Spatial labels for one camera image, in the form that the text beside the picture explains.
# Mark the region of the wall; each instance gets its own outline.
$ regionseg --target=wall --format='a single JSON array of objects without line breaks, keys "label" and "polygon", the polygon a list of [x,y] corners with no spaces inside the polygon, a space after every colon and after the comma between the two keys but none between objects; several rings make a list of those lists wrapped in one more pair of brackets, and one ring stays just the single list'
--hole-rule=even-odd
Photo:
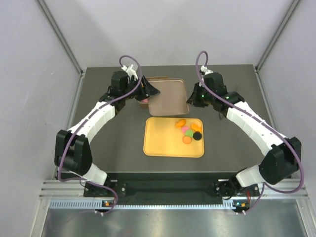
[{"label": "wall", "polygon": [[261,69],[281,132],[302,142],[305,185],[316,210],[316,1],[301,2]]},{"label": "wall", "polygon": [[78,81],[34,0],[0,3],[0,230],[27,236]]},{"label": "wall", "polygon": [[256,65],[292,0],[45,0],[82,68],[117,66],[122,54],[143,66]]}]

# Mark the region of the gray floor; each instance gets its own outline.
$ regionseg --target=gray floor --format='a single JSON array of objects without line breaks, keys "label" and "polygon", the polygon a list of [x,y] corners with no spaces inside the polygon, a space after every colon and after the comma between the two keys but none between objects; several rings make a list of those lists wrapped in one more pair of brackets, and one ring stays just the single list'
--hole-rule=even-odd
[{"label": "gray floor", "polygon": [[[269,123],[268,113],[252,65],[209,66],[223,75],[228,91],[237,91],[251,108]],[[79,122],[107,91],[111,76],[119,68],[88,68],[74,122]],[[181,78],[191,95],[197,76],[194,66],[143,67],[146,77]],[[143,152],[145,122],[149,111],[130,100],[91,143],[93,162],[104,171],[238,171],[260,163],[262,154],[236,125],[210,108],[191,108],[187,118],[203,122],[205,153],[201,158],[149,157]]]},{"label": "gray floor", "polygon": [[[262,200],[249,214],[231,210],[116,210],[101,217],[49,210],[43,237],[305,237],[296,200]],[[67,220],[76,218],[64,227]]]}]

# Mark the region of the yellow tray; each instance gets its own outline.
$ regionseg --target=yellow tray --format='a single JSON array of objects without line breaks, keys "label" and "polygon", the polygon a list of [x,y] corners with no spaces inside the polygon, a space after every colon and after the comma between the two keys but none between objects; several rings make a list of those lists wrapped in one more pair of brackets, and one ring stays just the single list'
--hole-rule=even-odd
[{"label": "yellow tray", "polygon": [[[190,144],[184,144],[185,136],[181,128],[175,124],[185,119],[185,126],[191,127],[195,123],[202,128],[202,139],[196,141],[192,138]],[[146,121],[144,153],[148,156],[158,157],[187,157],[200,158],[204,154],[203,123],[197,118],[156,118]]]}]

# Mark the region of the pink disc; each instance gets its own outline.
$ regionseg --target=pink disc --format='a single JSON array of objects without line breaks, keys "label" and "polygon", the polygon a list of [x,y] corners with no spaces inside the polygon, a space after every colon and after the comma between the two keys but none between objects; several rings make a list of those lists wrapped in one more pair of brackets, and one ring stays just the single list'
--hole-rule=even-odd
[{"label": "pink disc", "polygon": [[186,131],[189,130],[189,129],[190,129],[189,127],[183,126],[183,127],[181,128],[181,132],[186,133]]}]

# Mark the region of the black disc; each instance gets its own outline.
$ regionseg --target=black disc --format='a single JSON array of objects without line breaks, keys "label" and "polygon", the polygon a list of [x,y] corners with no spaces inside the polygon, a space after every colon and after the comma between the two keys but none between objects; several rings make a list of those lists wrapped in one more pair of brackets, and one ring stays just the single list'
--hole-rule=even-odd
[{"label": "black disc", "polygon": [[202,139],[202,134],[200,132],[195,132],[193,134],[193,139],[197,140],[197,141],[201,140]]}]

